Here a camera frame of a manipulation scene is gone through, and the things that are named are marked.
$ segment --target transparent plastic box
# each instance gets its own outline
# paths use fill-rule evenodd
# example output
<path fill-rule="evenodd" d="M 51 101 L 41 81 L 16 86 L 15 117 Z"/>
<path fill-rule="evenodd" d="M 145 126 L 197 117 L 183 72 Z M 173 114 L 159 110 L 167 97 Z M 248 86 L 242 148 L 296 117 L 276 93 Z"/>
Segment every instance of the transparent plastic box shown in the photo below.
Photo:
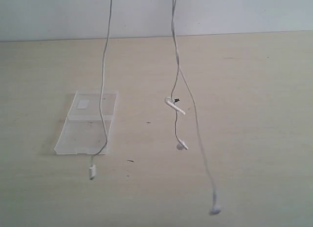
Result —
<path fill-rule="evenodd" d="M 54 148 L 57 155 L 95 154 L 106 138 L 99 112 L 100 91 L 77 91 L 67 114 L 59 140 Z M 110 137 L 117 102 L 117 91 L 104 91 L 102 112 L 108 144 L 100 154 L 110 149 Z"/>

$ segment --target wooden table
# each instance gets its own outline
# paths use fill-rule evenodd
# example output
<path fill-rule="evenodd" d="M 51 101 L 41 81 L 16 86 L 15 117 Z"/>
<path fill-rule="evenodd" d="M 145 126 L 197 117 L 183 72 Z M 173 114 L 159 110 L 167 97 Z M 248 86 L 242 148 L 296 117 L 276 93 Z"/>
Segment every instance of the wooden table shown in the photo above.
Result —
<path fill-rule="evenodd" d="M 96 158 L 92 182 L 88 156 L 53 149 L 75 91 L 100 88 L 104 41 L 1 43 L 1 227 L 313 225 L 313 32 L 178 42 L 222 213 L 208 216 L 211 188 L 181 79 L 178 133 L 190 149 L 176 149 L 164 104 L 176 74 L 171 38 L 110 40 L 106 88 L 120 101 L 111 153 Z"/>

